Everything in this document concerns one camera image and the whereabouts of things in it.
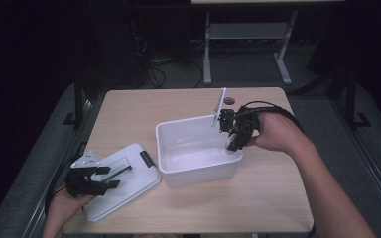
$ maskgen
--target gray carpet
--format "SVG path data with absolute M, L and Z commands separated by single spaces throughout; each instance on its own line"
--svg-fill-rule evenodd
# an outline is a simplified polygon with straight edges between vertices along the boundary
M 238 52 L 229 58 L 212 59 L 211 87 L 280 86 L 286 91 L 299 88 L 317 76 L 306 70 L 313 46 L 291 46 L 285 63 L 294 83 L 284 86 L 270 55 L 273 49 L 261 49 L 259 54 Z M 201 65 L 201 57 L 192 61 Z M 166 75 L 163 88 L 190 88 L 200 80 L 200 69 L 193 63 L 169 63 L 158 67 Z M 154 87 L 147 81 L 142 88 Z M 322 84 L 308 96 L 289 97 L 292 108 L 307 135 L 316 143 L 326 164 L 341 183 L 372 228 L 381 237 L 381 195 L 371 179 L 356 146 L 343 121 L 323 96 L 327 84 Z M 79 144 L 87 141 L 98 110 L 104 99 L 101 94 L 88 107 L 85 120 L 77 131 L 62 122 L 67 113 L 73 112 L 73 88 L 68 88 L 55 108 L 23 169 L 0 207 L 0 238 L 40 237 L 43 216 L 41 198 L 58 164 L 73 155 Z M 366 114 L 372 127 L 360 128 L 358 133 L 381 169 L 381 114 L 367 92 L 358 89 L 356 109 Z M 269 237 L 305 237 L 306 234 L 270 234 Z M 64 235 L 63 237 L 127 237 L 123 235 Z

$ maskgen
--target plastic container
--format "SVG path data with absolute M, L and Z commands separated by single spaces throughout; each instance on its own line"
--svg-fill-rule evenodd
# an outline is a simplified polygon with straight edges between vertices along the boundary
M 159 170 L 169 186 L 234 176 L 243 152 L 227 154 L 227 133 L 211 126 L 213 115 L 163 122 L 157 125 Z

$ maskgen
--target person's right hand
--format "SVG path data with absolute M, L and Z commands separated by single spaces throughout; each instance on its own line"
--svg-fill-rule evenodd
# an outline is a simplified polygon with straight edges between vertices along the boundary
M 259 135 L 252 137 L 247 146 L 256 145 L 269 151 L 281 151 L 290 156 L 312 142 L 287 117 L 278 113 L 260 113 Z

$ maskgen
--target black cable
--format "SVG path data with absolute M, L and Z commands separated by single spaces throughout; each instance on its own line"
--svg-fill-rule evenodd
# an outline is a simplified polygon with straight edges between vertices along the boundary
M 148 75 L 148 76 L 149 76 L 149 80 L 150 80 L 151 84 L 153 84 L 153 86 L 154 86 L 154 89 L 159 89 L 159 88 L 161 88 L 161 87 L 163 86 L 163 84 L 166 82 L 166 74 L 165 74 L 163 71 L 161 71 L 161 70 L 159 70 L 159 69 L 157 69 L 157 68 L 154 68 L 154 67 L 149 67 L 149 68 L 148 68 L 148 71 L 149 71 L 149 72 L 151 71 L 151 74 L 153 75 L 153 77 L 151 77 L 151 75 Z M 157 77 L 156 77 L 156 75 L 154 74 L 154 71 L 159 72 L 159 73 L 163 76 L 163 80 L 162 80 L 161 83 L 157 80 Z
M 290 119 L 303 132 L 302 126 L 299 123 L 299 121 L 296 119 L 296 117 L 293 116 L 293 114 L 290 113 L 289 111 L 287 111 L 286 109 L 281 108 L 279 106 L 248 108 L 247 111 L 242 112 L 240 114 L 237 114 L 228 120 L 235 120 L 238 117 L 253 114 L 253 113 L 279 113 L 279 114 L 287 117 L 288 119 Z
M 193 88 L 197 88 L 197 87 L 200 85 L 200 83 L 203 81 L 203 69 L 202 69 L 202 67 L 199 66 L 199 64 L 197 64 L 197 63 L 194 62 L 194 61 L 191 61 L 191 60 L 190 60 L 190 63 L 192 63 L 193 65 L 195 65 L 195 66 L 199 69 L 199 71 L 200 71 L 200 78 L 199 78 L 199 81 L 198 81 L 197 84 L 193 87 Z
M 248 102 L 246 104 L 244 104 L 243 106 L 246 107 L 247 105 L 250 105 L 250 104 L 253 104 L 253 103 L 264 103 L 264 104 L 268 104 L 268 105 L 271 105 L 271 106 L 274 106 L 274 107 L 279 107 L 271 102 L 266 102 L 266 101 L 251 101 L 251 102 Z
M 72 162 L 75 158 L 79 158 L 80 155 L 75 155 L 69 159 L 67 159 L 65 162 L 59 165 L 57 171 L 55 172 L 54 176 L 52 177 L 51 184 L 48 187 L 48 192 L 46 193 L 46 199 L 45 199 L 45 214 L 48 215 L 49 206 L 51 204 L 52 198 L 55 194 L 60 192 L 63 189 L 59 189 L 58 191 L 54 192 L 55 185 L 58 181 L 58 178 L 60 177 L 62 171 L 64 170 L 64 167 L 67 165 L 68 162 Z

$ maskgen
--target hand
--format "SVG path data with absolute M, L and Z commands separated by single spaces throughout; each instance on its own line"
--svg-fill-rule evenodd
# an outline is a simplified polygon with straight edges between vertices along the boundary
M 67 192 L 66 188 L 57 192 L 49 206 L 43 237 L 61 237 L 64 225 L 93 199 L 95 199 L 93 195 L 74 198 Z
M 278 113 L 260 113 L 258 115 L 261 131 L 252 137 L 247 146 L 256 145 L 269 151 L 281 151 L 290 156 L 300 148 L 312 142 L 287 117 Z

